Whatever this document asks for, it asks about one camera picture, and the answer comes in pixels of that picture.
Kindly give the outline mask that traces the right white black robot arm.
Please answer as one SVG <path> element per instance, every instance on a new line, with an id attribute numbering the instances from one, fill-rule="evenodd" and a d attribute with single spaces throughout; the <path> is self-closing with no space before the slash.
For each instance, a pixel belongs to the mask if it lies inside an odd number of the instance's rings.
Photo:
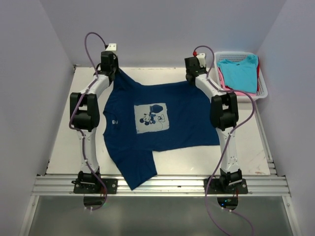
<path id="1" fill-rule="evenodd" d="M 184 59 L 186 80 L 200 89 L 210 100 L 210 122 L 216 129 L 222 159 L 219 187 L 225 193 L 232 192 L 242 181 L 238 163 L 235 134 L 232 132 L 239 120 L 237 95 L 227 92 L 207 75 L 205 54 Z"/>

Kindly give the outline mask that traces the navy blue printed t-shirt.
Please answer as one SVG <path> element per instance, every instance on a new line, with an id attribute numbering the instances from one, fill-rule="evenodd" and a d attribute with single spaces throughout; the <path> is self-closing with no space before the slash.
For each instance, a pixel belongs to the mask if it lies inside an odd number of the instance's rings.
<path id="1" fill-rule="evenodd" d="M 145 86 L 120 72 L 103 113 L 107 151 L 130 189 L 157 174 L 154 151 L 220 143 L 208 97 L 187 81 Z"/>

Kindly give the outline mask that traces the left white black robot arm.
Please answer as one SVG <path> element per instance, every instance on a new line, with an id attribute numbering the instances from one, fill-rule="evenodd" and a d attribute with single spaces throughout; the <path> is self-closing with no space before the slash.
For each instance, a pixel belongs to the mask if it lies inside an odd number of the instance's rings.
<path id="1" fill-rule="evenodd" d="M 70 94 L 69 128 L 75 130 L 80 140 L 80 172 L 95 176 L 99 173 L 96 157 L 96 129 L 100 122 L 98 99 L 112 84 L 119 72 L 116 49 L 101 52 L 99 68 L 85 89 Z"/>

